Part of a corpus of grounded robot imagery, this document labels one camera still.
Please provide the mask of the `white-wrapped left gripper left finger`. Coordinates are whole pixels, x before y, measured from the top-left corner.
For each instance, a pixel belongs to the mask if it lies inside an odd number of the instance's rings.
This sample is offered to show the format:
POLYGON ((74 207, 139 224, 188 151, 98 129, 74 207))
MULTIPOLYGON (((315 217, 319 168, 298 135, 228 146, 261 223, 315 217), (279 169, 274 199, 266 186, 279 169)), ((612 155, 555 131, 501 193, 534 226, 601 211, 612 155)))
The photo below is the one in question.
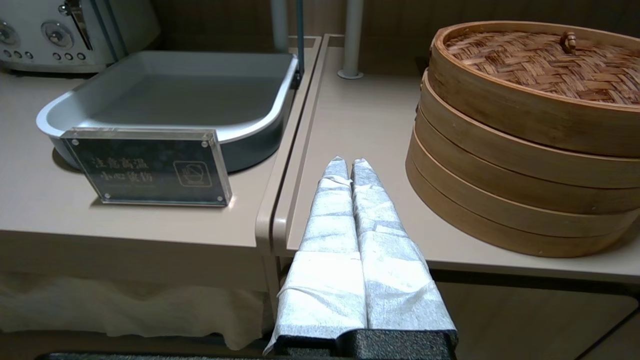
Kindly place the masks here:
POLYGON ((327 164, 311 203, 301 244, 278 293, 280 337, 333 340, 367 326, 365 280, 355 228, 352 182, 345 160, 327 164))

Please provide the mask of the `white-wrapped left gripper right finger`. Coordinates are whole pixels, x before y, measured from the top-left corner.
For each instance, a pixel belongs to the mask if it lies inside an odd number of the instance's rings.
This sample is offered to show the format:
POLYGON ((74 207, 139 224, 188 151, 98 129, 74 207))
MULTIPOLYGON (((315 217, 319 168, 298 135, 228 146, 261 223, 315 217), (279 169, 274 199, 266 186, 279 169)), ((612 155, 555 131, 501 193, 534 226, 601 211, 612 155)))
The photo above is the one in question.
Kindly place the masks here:
POLYGON ((368 326, 374 330, 455 331, 425 258, 366 159, 354 160, 351 180, 368 326))

